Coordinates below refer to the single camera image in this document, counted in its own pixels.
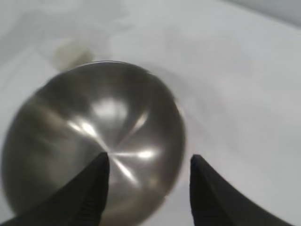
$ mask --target stainless steel bowl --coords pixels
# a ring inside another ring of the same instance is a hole
[[[137,225],[173,187],[184,146],[174,97],[157,77],[126,63],[90,63],[54,77],[22,106],[4,145],[3,184],[19,214],[107,152],[102,225]]]

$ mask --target white countertop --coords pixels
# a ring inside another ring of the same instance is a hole
[[[185,94],[175,89],[190,120],[183,174],[144,225],[193,225],[189,158],[200,153],[248,198],[301,226],[301,30],[217,0],[3,0],[1,142],[20,104],[58,72],[51,54],[66,40],[85,42],[96,60],[186,84]],[[0,195],[0,222],[10,217]]]

